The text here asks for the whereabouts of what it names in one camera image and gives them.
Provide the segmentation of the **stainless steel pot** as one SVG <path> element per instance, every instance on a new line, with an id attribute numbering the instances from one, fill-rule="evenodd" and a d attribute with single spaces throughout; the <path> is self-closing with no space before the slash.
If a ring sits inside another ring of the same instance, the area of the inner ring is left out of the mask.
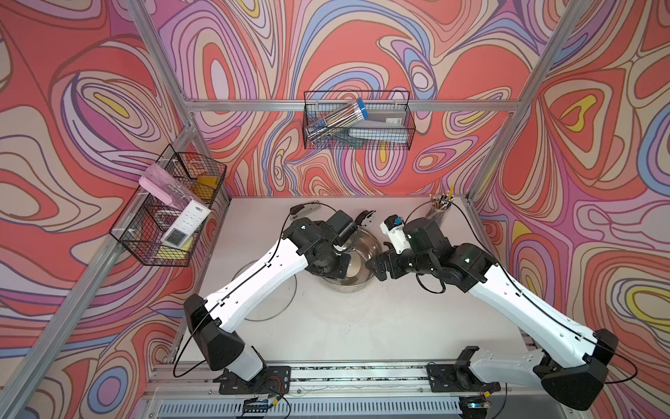
<path id="1" fill-rule="evenodd" d="M 381 253 L 380 241 L 369 230 L 359 228 L 345 242 L 343 252 L 351 256 L 347 274 L 343 279 L 322 277 L 324 286 L 339 293 L 356 293 L 364 289 L 374 274 L 366 262 Z"/>

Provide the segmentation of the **glass pot lid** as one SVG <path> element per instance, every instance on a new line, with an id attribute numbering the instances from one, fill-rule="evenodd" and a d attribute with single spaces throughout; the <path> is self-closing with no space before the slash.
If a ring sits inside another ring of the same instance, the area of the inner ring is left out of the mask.
<path id="1" fill-rule="evenodd" d="M 277 318 L 289 308 L 297 295 L 297 291 L 298 279 L 296 275 L 293 275 L 258 303 L 244 320 L 264 322 Z"/>

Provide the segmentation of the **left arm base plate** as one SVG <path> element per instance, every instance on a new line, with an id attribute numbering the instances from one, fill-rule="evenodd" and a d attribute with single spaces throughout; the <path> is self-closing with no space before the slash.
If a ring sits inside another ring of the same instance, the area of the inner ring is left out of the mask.
<path id="1" fill-rule="evenodd" d="M 214 380 L 219 384 L 219 394 L 225 396 L 233 395 L 256 395 L 256 394 L 280 394 L 285 395 L 291 386 L 291 367 L 269 366 L 250 381 L 245 381 L 228 369 Z"/>

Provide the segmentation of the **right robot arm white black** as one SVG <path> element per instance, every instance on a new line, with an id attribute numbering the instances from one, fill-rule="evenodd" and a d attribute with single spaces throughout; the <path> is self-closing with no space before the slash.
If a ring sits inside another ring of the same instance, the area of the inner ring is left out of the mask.
<path id="1" fill-rule="evenodd" d="M 450 244 L 433 220 L 403 223 L 392 215 L 380 229 L 388 249 L 366 264 L 378 280 L 408 274 L 438 279 L 496 309 L 539 345 L 524 354 L 466 347 L 452 367 L 460 387 L 517 384 L 543 389 L 574 410 L 591 408 L 619 344 L 612 332 L 594 331 L 558 312 L 513 279 L 488 251 L 471 243 Z"/>

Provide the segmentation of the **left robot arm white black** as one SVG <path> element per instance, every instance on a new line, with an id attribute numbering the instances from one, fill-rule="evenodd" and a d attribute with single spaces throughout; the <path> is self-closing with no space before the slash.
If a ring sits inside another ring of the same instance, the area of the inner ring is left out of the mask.
<path id="1" fill-rule="evenodd" d="M 266 363 L 237 334 L 237 328 L 266 297 L 300 272 L 344 279 L 351 262 L 344 244 L 356 230 L 344 211 L 335 211 L 326 221 L 286 220 L 277 242 L 237 279 L 206 297 L 187 298 L 183 304 L 187 342 L 197 345 L 211 370 L 226 369 L 242 381 L 254 382 Z"/>

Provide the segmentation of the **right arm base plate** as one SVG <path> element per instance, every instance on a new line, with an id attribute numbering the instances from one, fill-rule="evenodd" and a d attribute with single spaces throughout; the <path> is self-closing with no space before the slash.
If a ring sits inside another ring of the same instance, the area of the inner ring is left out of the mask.
<path id="1" fill-rule="evenodd" d="M 433 393 L 476 392 L 493 394 L 501 390 L 499 382 L 483 382 L 472 372 L 471 360 L 480 350 L 478 346 L 467 346 L 452 363 L 427 364 L 427 378 Z"/>

